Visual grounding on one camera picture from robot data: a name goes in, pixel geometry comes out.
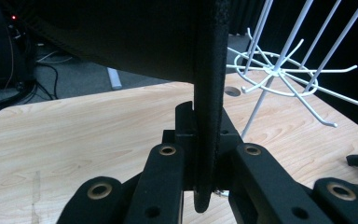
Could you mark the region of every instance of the metal grommet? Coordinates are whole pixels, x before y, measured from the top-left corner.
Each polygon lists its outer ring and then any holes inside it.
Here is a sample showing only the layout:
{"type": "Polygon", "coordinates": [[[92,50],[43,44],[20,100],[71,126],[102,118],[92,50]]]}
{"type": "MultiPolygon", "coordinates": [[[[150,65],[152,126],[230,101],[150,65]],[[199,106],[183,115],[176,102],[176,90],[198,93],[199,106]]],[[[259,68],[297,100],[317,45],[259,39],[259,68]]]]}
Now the metal grommet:
{"type": "Polygon", "coordinates": [[[252,156],[258,156],[261,154],[261,150],[257,147],[245,147],[245,152],[252,156]]]}
{"type": "Polygon", "coordinates": [[[354,201],[356,199],[356,194],[347,187],[338,184],[338,183],[329,183],[327,185],[328,191],[339,199],[345,201],[354,201]]]}
{"type": "Polygon", "coordinates": [[[160,150],[159,150],[159,154],[163,155],[163,156],[171,156],[173,154],[175,154],[176,149],[174,147],[170,147],[170,146],[163,146],[160,150]]]}
{"type": "Polygon", "coordinates": [[[100,200],[112,192],[112,186],[106,182],[93,184],[87,191],[87,196],[92,200],[100,200]]]}

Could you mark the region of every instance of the table surface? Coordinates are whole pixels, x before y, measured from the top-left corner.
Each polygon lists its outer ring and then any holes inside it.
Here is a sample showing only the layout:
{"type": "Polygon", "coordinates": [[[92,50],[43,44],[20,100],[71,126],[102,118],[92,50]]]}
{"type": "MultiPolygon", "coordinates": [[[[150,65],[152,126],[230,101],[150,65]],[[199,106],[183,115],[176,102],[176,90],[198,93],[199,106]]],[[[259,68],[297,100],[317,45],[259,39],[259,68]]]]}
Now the table surface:
{"type": "MultiPolygon", "coordinates": [[[[228,75],[226,86],[248,86],[228,75]]],[[[285,89],[280,80],[273,87],[285,89]]],[[[246,124],[261,90],[232,97],[225,109],[237,130],[246,124]]],[[[124,182],[140,173],[163,130],[174,129],[174,109],[192,100],[192,85],[167,83],[88,95],[0,112],[0,223],[55,223],[81,184],[95,176],[124,182]]],[[[358,168],[345,157],[358,153],[358,125],[315,96],[320,124],[294,97],[268,94],[245,142],[267,148],[298,182],[337,177],[358,184],[358,168]]],[[[184,223],[235,223],[226,198],[212,197],[204,214],[185,194],[184,223]]]]}

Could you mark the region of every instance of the white wire rack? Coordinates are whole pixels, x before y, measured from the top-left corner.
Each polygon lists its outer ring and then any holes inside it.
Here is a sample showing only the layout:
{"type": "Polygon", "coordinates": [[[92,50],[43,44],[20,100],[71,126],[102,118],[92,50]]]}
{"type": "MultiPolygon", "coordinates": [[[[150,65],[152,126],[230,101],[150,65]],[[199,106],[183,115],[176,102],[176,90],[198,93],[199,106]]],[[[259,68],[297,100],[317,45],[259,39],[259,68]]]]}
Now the white wire rack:
{"type": "Polygon", "coordinates": [[[326,56],[324,57],[324,60],[322,61],[322,63],[319,65],[319,67],[317,69],[309,69],[305,66],[305,63],[307,62],[308,58],[310,57],[313,49],[315,48],[315,46],[317,45],[320,37],[322,36],[327,24],[330,22],[331,18],[333,17],[333,15],[335,14],[341,0],[337,0],[335,2],[335,4],[333,5],[333,7],[330,10],[330,13],[328,14],[327,18],[324,21],[324,24],[322,25],[322,27],[319,30],[319,33],[316,35],[315,39],[313,40],[306,56],[304,57],[303,61],[301,63],[291,59],[292,55],[296,53],[296,51],[301,47],[301,44],[303,43],[303,39],[301,39],[299,41],[299,43],[289,52],[289,49],[296,37],[296,34],[299,30],[299,28],[301,27],[301,24],[303,22],[303,20],[306,18],[309,10],[310,10],[310,6],[312,5],[313,0],[307,0],[306,3],[304,4],[303,8],[301,9],[299,16],[296,20],[296,23],[290,33],[290,35],[288,36],[286,43],[284,44],[283,48],[282,48],[282,52],[281,54],[277,54],[277,53],[273,53],[273,52],[267,52],[267,51],[263,51],[257,44],[258,44],[258,40],[262,34],[264,25],[266,23],[267,17],[269,15],[269,10],[271,9],[272,6],[272,2],[273,0],[266,0],[265,4],[263,6],[260,18],[257,22],[257,26],[255,28],[255,35],[252,36],[250,30],[248,29],[248,33],[247,35],[250,38],[250,45],[249,48],[247,50],[247,52],[238,52],[235,49],[231,49],[228,48],[229,51],[234,52],[237,54],[237,57],[234,60],[234,64],[227,64],[227,67],[229,68],[235,68],[237,70],[237,73],[240,75],[240,77],[242,77],[245,81],[249,82],[250,84],[253,85],[252,88],[246,89],[244,87],[242,87],[242,91],[244,93],[248,93],[250,91],[254,91],[255,89],[261,89],[263,90],[258,101],[257,104],[255,106],[255,109],[251,115],[251,117],[248,120],[248,123],[246,124],[245,128],[242,131],[241,137],[243,138],[246,133],[249,131],[249,128],[255,118],[255,115],[257,114],[257,111],[259,109],[259,107],[261,106],[267,92],[271,92],[274,94],[278,94],[281,96],[290,96],[290,97],[296,97],[308,110],[309,112],[317,119],[319,120],[322,124],[327,125],[327,126],[331,126],[331,127],[337,127],[337,124],[335,122],[331,122],[331,121],[326,121],[324,120],[313,108],[310,104],[308,104],[308,102],[305,100],[306,96],[309,96],[311,94],[314,94],[316,91],[322,91],[325,92],[327,94],[330,94],[332,96],[337,97],[338,99],[350,102],[352,104],[358,105],[358,101],[354,100],[350,97],[344,96],[342,94],[339,94],[337,92],[334,91],[330,91],[326,88],[323,88],[319,85],[318,82],[318,76],[322,73],[347,73],[352,71],[353,69],[356,69],[357,66],[354,65],[350,68],[346,68],[346,69],[335,69],[335,70],[328,70],[328,69],[324,69],[325,65],[328,63],[328,61],[330,60],[330,58],[333,56],[334,52],[336,51],[337,47],[339,46],[339,44],[341,43],[341,41],[343,40],[343,38],[345,37],[345,35],[348,33],[348,31],[351,29],[351,27],[353,26],[353,24],[355,23],[355,21],[358,18],[358,8],[354,11],[351,19],[349,20],[349,22],[347,23],[347,25],[345,26],[345,28],[342,30],[341,34],[339,35],[339,37],[337,38],[336,42],[334,43],[334,45],[331,47],[331,49],[328,51],[328,53],[326,54],[326,56]],[[261,58],[263,60],[256,60],[254,58],[255,55],[261,55],[261,58]],[[270,58],[277,58],[276,63],[272,63],[270,60],[270,58]],[[238,65],[238,60],[239,59],[244,59],[247,60],[246,65],[238,65]],[[298,67],[297,69],[289,69],[289,68],[284,68],[284,64],[285,63],[291,63],[293,65],[295,65],[296,67],[298,67]],[[254,80],[252,80],[250,77],[247,76],[249,71],[264,71],[266,76],[259,82],[256,82],[254,80]],[[299,77],[294,76],[293,74],[296,73],[305,73],[308,74],[310,76],[310,80],[304,80],[301,79],[299,77]],[[272,81],[274,80],[274,78],[280,78],[283,83],[286,85],[287,87],[287,91],[276,91],[273,90],[270,86],[272,81]],[[288,79],[292,79],[296,82],[302,83],[304,85],[306,85],[306,87],[304,88],[304,90],[302,92],[297,91],[289,82],[288,79]]]}

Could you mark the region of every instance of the black equipment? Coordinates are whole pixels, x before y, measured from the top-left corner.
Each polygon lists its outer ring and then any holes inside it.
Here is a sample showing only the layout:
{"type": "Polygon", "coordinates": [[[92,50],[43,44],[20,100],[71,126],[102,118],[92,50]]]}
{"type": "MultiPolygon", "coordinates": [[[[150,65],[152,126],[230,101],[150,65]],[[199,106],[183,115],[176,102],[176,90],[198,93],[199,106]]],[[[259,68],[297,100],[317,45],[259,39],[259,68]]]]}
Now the black equipment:
{"type": "Polygon", "coordinates": [[[0,86],[34,80],[35,48],[25,29],[0,8],[0,86]]]}
{"type": "Polygon", "coordinates": [[[228,0],[0,2],[79,57],[194,84],[194,106],[176,108],[175,130],[164,132],[144,171],[124,184],[110,177],[86,182],[59,223],[180,222],[183,190],[194,191],[202,213],[215,189],[230,190],[239,222],[358,221],[352,184],[322,179],[308,194],[263,147],[239,138],[223,110],[228,0]]]}

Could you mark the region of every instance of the screw hole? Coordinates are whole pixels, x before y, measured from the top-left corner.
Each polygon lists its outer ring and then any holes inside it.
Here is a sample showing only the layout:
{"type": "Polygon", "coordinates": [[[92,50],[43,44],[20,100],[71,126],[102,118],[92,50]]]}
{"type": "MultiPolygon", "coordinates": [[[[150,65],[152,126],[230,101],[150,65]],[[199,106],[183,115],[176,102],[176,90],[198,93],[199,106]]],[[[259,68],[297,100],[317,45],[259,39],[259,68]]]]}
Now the screw hole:
{"type": "Polygon", "coordinates": [[[293,215],[301,219],[307,219],[309,217],[308,212],[300,207],[292,208],[292,213],[293,215]]]}
{"type": "Polygon", "coordinates": [[[145,210],[145,215],[148,218],[158,217],[159,216],[159,208],[157,206],[149,207],[145,210]]]}
{"type": "Polygon", "coordinates": [[[227,86],[227,87],[225,87],[225,94],[227,94],[229,96],[237,97],[237,96],[241,95],[241,91],[235,87],[227,86]]]}
{"type": "Polygon", "coordinates": [[[261,150],[256,147],[246,147],[245,151],[252,156],[258,156],[261,154],[261,150]]]}
{"type": "Polygon", "coordinates": [[[98,186],[92,190],[93,194],[102,194],[107,190],[106,186],[98,186]]]}
{"type": "Polygon", "coordinates": [[[344,196],[344,197],[350,196],[350,193],[348,191],[346,191],[345,189],[340,188],[340,187],[333,187],[333,191],[337,194],[344,196]]]}
{"type": "Polygon", "coordinates": [[[175,154],[175,152],[176,149],[174,147],[163,147],[162,149],[159,150],[159,154],[163,156],[171,156],[175,154]]]}

